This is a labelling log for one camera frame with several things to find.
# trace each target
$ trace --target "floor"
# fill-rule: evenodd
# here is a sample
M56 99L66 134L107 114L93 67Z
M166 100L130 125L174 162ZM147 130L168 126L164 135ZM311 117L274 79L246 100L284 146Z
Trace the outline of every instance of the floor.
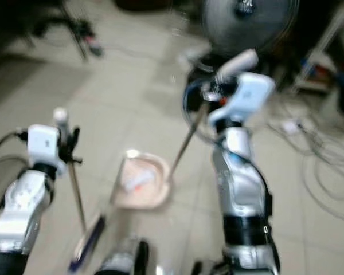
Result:
M109 0L85 4L105 47L104 58L82 63L61 30L57 41L36 40L35 48L14 43L8 48L14 55L0 63L0 137L17 126L51 123L58 106L66 107L72 125L81 127L75 154L84 158L77 171L87 220L100 211L108 214L107 229L81 274L93 274L117 241L130 234L147 238L154 247L150 274L189 274L194 259L218 259L223 244L207 144L193 139L177 170L173 197L161 209L120 211L107 202L125 150L136 148L173 161L187 131L180 109L185 72L176 56L205 41L176 36L173 29L183 26L169 13L131 15ZM303 111L296 102L288 106ZM249 124L263 124L269 113L268 104ZM320 209L306 193L298 153L265 128L255 132L253 144L275 198L272 226L282 274L344 274L344 221ZM1 154L14 152L24 152L24 145L10 143ZM344 203L322 196L344 211ZM66 176L56 182L56 198L44 214L25 274L66 274L79 236Z

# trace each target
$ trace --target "long metal rod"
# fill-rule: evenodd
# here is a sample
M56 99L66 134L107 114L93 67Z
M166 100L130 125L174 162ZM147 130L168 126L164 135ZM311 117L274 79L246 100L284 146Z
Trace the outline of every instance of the long metal rod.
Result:
M183 141L179 151L178 151L178 154L175 158L175 161L172 165L172 168L171 168L171 171L170 171L170 174L168 176L168 180L172 180L172 177L173 177L173 174L179 164L179 162L181 161L181 158L183 156L183 154L185 153L186 151L186 148L187 146L189 145L190 141L191 141L191 138L193 137L194 133L196 132L197 130L197 127L199 126L202 118L204 117L204 114L206 114L209 110L209 103L207 102L204 102L201 106L200 106L200 109L197 113L197 117L194 121L194 123L191 125L190 127L190 130L189 132L187 133L187 136L185 137L185 140Z
M79 212L81 228L83 230L83 233L86 233L87 232L87 224L85 222L84 208L83 208L83 203L81 201L79 184L78 184L78 180L77 180L77 177L76 177L75 167L74 167L74 163L73 162L69 162L68 163L68 170L69 170L71 184L73 186L73 191L74 191L74 196L75 196L77 210Z

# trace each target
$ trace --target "tiled floor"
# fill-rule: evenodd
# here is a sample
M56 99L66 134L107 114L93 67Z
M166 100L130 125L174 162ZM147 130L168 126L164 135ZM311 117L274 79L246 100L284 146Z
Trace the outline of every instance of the tiled floor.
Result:
M176 56L205 41L175 36L168 13L131 15L109 0L88 0L86 6L97 22L105 57L83 64L64 32L62 46L36 41L37 46L28 49L21 41L15 43L9 51L16 55L0 64L0 136L17 126L50 123L57 106L67 107L71 123L80 125L76 155L84 158L78 171L87 219L104 209L109 215L82 274L93 274L117 240L131 233L146 237L155 248L150 274L155 274L155 266L158 275L189 274L194 259L219 258L223 243L208 145L193 139L177 170L173 198L161 209L120 211L107 207L107 200L126 149L148 151L172 162L187 131L180 110L185 75ZM263 123L264 114L271 111L268 104L250 125ZM321 210L306 193L299 155L268 129L255 132L253 145L275 197L272 225L282 274L343 275L344 222ZM23 148L10 143L1 154ZM68 177L58 180L56 188L27 275L65 274L80 236ZM344 211L344 204L322 199Z

